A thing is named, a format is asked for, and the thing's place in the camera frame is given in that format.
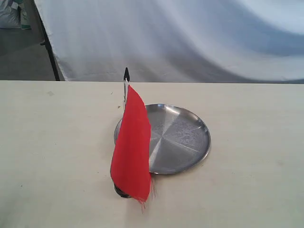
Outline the red flag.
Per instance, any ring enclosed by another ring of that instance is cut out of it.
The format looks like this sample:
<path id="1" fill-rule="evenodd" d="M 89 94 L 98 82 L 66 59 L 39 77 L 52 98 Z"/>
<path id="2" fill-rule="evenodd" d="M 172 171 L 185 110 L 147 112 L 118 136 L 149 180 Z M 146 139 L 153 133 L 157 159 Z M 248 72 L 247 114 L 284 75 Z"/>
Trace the red flag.
<path id="1" fill-rule="evenodd" d="M 129 70 L 125 69 L 124 113 L 115 142 L 110 176 L 118 188 L 145 204 L 153 189 L 149 167 L 151 125 L 143 100 L 130 85 Z"/>

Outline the black round flag base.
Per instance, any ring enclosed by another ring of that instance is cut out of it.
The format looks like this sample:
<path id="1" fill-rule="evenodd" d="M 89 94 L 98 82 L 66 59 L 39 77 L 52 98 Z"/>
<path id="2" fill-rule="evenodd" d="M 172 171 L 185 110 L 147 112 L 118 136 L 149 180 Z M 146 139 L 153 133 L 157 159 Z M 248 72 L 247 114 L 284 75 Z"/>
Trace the black round flag base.
<path id="1" fill-rule="evenodd" d="M 122 198 L 131 198 L 130 195 L 126 194 L 125 192 L 123 192 L 120 188 L 118 188 L 115 184 L 114 184 L 114 190 L 115 192 Z"/>

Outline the round steel plate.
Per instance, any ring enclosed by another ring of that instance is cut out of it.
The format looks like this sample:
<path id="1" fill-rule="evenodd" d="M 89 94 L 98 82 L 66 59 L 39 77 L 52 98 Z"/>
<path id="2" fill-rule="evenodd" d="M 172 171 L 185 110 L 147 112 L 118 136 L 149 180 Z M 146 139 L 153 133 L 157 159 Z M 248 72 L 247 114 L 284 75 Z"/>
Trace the round steel plate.
<path id="1" fill-rule="evenodd" d="M 181 173 L 207 157 L 211 135 L 197 115 L 171 104 L 149 104 L 146 110 L 151 125 L 150 173 Z"/>

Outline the white backdrop cloth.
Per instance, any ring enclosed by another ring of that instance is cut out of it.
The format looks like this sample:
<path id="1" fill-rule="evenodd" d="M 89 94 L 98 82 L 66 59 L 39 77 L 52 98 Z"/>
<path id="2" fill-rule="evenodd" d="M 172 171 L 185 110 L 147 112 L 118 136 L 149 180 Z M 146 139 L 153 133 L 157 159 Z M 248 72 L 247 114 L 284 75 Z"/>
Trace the white backdrop cloth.
<path id="1" fill-rule="evenodd" d="M 37 0 L 67 81 L 303 83 L 301 0 Z"/>

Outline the black backdrop stand pole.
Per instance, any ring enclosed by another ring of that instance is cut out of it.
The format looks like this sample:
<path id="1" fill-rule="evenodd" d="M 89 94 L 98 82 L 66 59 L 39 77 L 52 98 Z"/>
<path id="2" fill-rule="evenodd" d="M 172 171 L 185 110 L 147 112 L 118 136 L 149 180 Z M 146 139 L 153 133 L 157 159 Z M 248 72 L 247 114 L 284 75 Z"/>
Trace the black backdrop stand pole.
<path id="1" fill-rule="evenodd" d="M 55 81 L 60 81 L 60 76 L 59 76 L 59 72 L 58 72 L 58 69 L 57 69 L 53 49 L 52 49 L 52 46 L 50 44 L 46 29 L 44 27 L 42 18 L 40 16 L 40 13 L 38 11 L 38 8 L 37 8 L 37 5 L 36 5 L 35 1 L 34 1 L 34 5 L 35 5 L 35 9 L 37 11 L 37 15 L 38 15 L 38 18 L 39 18 L 39 21 L 40 21 L 40 26 L 41 26 L 42 36 L 43 36 L 43 41 L 40 43 L 40 45 L 44 46 L 47 50 L 48 58 L 49 58 L 49 61 L 50 61 L 51 67 L 52 67 L 52 71 L 53 71 L 53 74 L 54 74 L 54 77 L 55 77 Z"/>

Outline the green white bag in background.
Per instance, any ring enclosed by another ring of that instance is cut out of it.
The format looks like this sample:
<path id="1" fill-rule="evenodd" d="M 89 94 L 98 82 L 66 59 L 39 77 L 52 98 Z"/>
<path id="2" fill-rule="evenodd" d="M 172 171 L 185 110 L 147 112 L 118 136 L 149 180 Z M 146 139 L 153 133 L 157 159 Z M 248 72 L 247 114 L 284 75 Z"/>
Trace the green white bag in background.
<path id="1" fill-rule="evenodd" d="M 20 8 L 20 26 L 22 30 L 31 29 L 29 17 L 26 11 L 26 7 L 23 0 L 18 0 L 18 6 Z"/>

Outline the white sack in background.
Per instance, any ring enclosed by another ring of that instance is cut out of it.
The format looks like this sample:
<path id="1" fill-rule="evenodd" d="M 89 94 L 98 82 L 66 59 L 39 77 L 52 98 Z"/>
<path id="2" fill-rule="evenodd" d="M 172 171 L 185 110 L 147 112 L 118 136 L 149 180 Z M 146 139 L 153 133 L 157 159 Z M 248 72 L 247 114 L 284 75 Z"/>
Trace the white sack in background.
<path id="1" fill-rule="evenodd" d="M 18 0 L 0 0 L 0 28 L 1 29 L 19 29 Z"/>

